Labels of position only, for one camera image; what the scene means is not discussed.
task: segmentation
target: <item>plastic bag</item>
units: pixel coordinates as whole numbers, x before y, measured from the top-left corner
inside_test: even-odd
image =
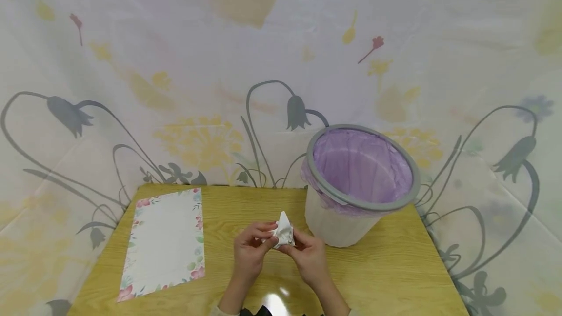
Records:
[[[345,128],[329,130],[314,144],[312,156],[321,177],[355,201],[393,202],[408,194],[412,187],[413,175],[406,159],[378,135]],[[325,208],[349,216],[382,213],[330,197],[329,191],[311,173],[307,160],[302,164],[301,177],[317,191]]]

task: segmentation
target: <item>table surface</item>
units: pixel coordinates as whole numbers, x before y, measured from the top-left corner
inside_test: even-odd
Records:
[[[140,198],[193,186],[145,184]],[[306,191],[247,187],[203,187],[206,276],[167,290],[116,303],[135,206],[100,254],[69,315],[197,315],[216,305],[232,272],[232,241],[253,221],[277,220],[285,210],[292,225],[307,231]],[[332,277],[351,308],[363,316],[466,316],[451,278],[413,205],[385,216],[356,245],[326,247]],[[265,305],[273,316],[318,316],[321,306],[299,277],[290,257],[272,250],[245,307]]]

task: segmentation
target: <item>crumpled paper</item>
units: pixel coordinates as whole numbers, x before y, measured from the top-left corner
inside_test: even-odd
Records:
[[[278,247],[282,245],[292,245],[295,246],[295,236],[293,236],[293,227],[289,222],[289,218],[285,211],[281,212],[280,220],[277,221],[277,228],[273,231],[273,236],[279,239],[278,243],[273,247],[274,249],[278,249]]]

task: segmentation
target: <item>trash can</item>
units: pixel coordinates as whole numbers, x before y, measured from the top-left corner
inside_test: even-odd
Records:
[[[409,204],[420,188],[413,158],[387,136],[338,124],[317,132],[301,167],[308,182],[310,231],[336,247],[354,245],[381,217]]]

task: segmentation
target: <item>white paper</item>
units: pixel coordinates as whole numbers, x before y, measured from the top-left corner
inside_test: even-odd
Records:
[[[281,212],[280,220],[277,221],[277,228],[273,231],[273,236],[277,237],[280,241],[274,246],[274,249],[282,245],[292,245],[295,246],[295,236],[293,236],[293,227],[289,222],[289,218],[285,211]]]
[[[201,189],[137,201],[118,302],[204,276]]]

